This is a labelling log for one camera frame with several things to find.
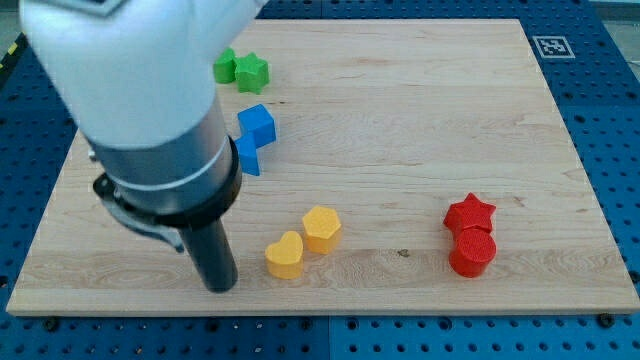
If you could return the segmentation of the black flange clamp ring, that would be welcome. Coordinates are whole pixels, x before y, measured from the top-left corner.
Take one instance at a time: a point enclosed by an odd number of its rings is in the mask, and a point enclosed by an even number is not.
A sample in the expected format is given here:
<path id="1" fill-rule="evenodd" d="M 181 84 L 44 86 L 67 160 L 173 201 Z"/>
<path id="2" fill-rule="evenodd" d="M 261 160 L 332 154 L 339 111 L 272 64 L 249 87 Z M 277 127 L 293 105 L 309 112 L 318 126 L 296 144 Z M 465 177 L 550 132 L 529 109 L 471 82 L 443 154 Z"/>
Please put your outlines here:
<path id="1" fill-rule="evenodd" d="M 212 142 L 136 151 L 140 158 L 133 161 L 121 156 L 126 170 L 105 169 L 93 191 L 116 221 L 136 233 L 177 252 L 221 251 L 229 246 L 222 218 L 240 192 L 243 146 L 230 136 L 219 145 Z"/>

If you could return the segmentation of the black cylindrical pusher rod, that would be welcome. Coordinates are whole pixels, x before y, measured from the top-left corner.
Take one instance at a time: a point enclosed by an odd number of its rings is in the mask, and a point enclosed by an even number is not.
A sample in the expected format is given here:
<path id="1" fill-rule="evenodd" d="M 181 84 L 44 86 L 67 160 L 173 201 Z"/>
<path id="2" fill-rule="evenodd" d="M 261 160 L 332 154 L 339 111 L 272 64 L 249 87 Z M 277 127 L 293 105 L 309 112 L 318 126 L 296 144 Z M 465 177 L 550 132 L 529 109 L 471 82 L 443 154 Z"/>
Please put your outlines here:
<path id="1" fill-rule="evenodd" d="M 233 288 L 238 270 L 222 221 L 178 232 L 204 286 L 215 293 Z"/>

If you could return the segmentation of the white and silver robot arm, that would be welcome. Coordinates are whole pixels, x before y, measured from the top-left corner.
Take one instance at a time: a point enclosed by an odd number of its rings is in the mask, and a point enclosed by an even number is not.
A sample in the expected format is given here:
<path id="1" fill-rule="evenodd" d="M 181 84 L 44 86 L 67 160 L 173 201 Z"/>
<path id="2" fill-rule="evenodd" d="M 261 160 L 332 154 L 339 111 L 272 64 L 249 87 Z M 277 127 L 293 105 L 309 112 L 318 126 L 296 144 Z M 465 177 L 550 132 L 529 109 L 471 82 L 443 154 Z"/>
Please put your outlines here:
<path id="1" fill-rule="evenodd" d="M 222 224 L 242 183 L 213 64 L 258 0 L 22 0 L 23 31 L 103 173 L 107 211 L 187 252 L 204 286 L 238 271 Z"/>

